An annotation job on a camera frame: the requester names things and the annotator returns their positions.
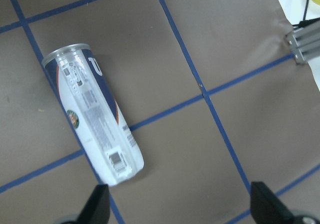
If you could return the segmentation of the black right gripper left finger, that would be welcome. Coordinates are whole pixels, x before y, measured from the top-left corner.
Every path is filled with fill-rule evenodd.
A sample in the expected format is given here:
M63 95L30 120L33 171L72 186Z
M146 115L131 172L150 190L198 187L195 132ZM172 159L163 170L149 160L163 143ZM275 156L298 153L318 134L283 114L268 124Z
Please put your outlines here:
M107 224L110 220L110 193L107 184L96 185L76 219L77 224Z

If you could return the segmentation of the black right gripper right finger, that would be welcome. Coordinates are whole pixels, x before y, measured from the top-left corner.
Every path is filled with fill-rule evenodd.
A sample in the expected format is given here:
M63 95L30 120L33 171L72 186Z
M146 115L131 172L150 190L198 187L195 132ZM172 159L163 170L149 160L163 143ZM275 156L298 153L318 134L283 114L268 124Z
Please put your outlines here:
M251 182L250 214L256 224L292 224L294 215L264 182Z

